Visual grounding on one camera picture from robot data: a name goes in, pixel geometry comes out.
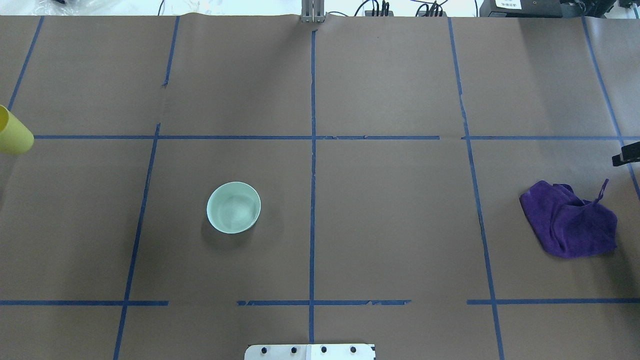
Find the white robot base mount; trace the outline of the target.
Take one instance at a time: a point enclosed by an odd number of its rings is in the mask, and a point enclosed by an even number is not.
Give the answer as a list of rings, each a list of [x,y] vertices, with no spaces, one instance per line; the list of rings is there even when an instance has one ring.
[[[254,344],[247,347],[245,360],[375,360],[374,344]]]

